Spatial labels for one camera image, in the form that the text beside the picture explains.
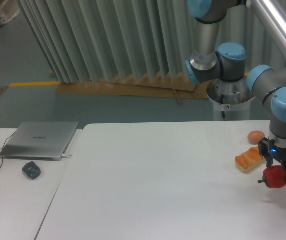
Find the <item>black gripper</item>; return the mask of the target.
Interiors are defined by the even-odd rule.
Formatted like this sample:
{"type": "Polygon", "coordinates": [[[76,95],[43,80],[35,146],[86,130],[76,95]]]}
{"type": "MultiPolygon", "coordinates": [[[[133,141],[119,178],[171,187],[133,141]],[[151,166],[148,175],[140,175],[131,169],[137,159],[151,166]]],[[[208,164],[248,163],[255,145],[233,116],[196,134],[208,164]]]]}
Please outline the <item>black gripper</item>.
{"type": "Polygon", "coordinates": [[[282,165],[286,172],[286,147],[277,144],[275,139],[262,139],[258,142],[259,154],[264,157],[266,167],[271,167],[273,161],[277,161],[282,165]]]}

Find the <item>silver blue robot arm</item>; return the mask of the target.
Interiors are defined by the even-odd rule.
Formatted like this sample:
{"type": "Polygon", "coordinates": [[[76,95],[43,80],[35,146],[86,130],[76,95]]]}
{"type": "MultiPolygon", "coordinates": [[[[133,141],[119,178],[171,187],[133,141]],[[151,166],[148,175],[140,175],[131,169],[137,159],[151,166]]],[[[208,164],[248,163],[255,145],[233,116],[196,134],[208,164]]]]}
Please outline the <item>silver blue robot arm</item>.
{"type": "Polygon", "coordinates": [[[185,62],[188,76],[195,85],[216,81],[210,98],[218,97],[222,107],[257,98],[270,116],[269,135],[259,144],[266,167],[280,163],[286,179],[286,68],[275,71],[267,65],[245,74],[245,50],[236,43],[215,46],[220,22],[227,11],[245,5],[265,26],[274,43],[286,58],[286,12],[274,0],[190,0],[190,14],[199,23],[198,42],[185,62]]]}

